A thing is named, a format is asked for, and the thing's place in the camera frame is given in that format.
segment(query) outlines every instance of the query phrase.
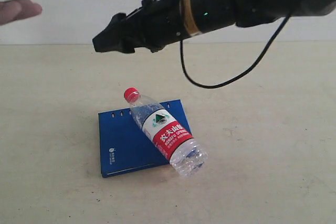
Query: robotic arm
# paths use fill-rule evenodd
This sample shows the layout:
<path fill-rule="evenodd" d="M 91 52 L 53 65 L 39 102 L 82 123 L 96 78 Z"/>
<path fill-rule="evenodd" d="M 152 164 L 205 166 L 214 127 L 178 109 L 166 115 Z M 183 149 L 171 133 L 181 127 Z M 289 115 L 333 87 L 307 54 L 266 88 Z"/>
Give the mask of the robotic arm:
<path fill-rule="evenodd" d="M 96 52 L 132 54 L 135 48 L 151 52 L 166 45 L 227 26 L 247 28 L 286 17 L 299 0 L 143 0 L 129 15 L 118 13 L 93 39 Z M 304 0 L 292 16 L 325 16 L 336 0 Z"/>

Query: red label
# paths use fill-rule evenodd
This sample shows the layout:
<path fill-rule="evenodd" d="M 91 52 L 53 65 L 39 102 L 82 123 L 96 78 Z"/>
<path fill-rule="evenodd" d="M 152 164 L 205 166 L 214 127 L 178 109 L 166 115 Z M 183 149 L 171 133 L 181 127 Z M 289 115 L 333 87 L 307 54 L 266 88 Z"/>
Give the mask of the red label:
<path fill-rule="evenodd" d="M 153 144 L 170 160 L 174 151 L 185 141 L 193 136 L 182 127 L 178 121 L 174 121 L 161 129 L 153 139 Z"/>

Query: red bottle cap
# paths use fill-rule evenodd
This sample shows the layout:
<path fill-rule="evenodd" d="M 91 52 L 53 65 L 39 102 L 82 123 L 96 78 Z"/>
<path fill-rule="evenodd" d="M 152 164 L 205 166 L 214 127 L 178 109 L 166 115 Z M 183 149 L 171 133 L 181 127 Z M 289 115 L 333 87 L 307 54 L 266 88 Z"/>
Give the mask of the red bottle cap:
<path fill-rule="evenodd" d="M 136 88 L 129 88 L 124 93 L 124 98 L 127 102 L 134 102 L 139 97 L 139 92 Z"/>

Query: plastic water bottle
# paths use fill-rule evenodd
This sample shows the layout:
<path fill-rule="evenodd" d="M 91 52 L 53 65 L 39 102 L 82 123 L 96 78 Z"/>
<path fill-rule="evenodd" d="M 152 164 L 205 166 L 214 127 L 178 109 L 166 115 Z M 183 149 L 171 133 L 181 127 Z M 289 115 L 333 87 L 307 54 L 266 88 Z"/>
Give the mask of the plastic water bottle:
<path fill-rule="evenodd" d="M 202 167 L 208 154 L 160 103 L 135 88 L 127 89 L 124 98 L 139 128 L 180 175 L 193 175 Z"/>

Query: blue notebook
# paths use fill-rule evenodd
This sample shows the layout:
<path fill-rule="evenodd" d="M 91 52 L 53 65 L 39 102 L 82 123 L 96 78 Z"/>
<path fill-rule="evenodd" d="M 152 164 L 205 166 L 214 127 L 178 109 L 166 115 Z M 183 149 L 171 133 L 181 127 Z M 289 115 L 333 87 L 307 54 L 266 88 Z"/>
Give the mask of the blue notebook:
<path fill-rule="evenodd" d="M 191 133 L 180 100 L 161 103 Z M 130 109 L 98 114 L 104 178 L 169 164 L 134 122 Z"/>

